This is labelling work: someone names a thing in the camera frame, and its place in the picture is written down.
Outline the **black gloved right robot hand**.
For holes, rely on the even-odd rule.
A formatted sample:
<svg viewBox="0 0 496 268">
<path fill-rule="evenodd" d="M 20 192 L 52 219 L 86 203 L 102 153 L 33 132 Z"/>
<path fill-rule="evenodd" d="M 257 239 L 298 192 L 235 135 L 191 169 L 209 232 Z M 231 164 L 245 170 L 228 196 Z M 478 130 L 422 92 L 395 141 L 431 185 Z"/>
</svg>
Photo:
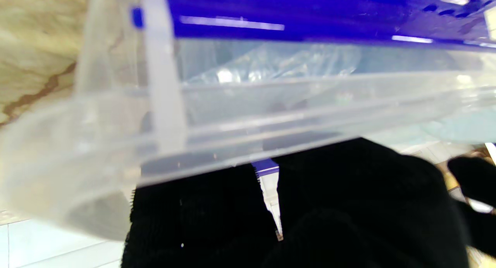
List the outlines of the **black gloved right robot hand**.
<svg viewBox="0 0 496 268">
<path fill-rule="evenodd" d="M 251 164 L 135 190 L 122 268 L 468 268 L 431 163 L 358 138 L 276 157 L 283 239 Z"/>
</svg>

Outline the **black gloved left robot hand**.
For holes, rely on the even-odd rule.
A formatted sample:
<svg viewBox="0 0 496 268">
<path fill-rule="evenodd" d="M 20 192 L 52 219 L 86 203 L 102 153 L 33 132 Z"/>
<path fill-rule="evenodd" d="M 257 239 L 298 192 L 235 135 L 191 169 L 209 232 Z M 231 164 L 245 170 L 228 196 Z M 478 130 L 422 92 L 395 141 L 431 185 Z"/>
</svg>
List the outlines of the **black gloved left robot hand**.
<svg viewBox="0 0 496 268">
<path fill-rule="evenodd" d="M 482 158 L 456 157 L 448 161 L 448 169 L 456 178 L 464 196 L 496 206 L 494 165 Z M 496 216 L 479 213 L 462 201 L 455 200 L 459 213 L 469 235 L 468 245 L 490 255 L 496 256 Z"/>
</svg>

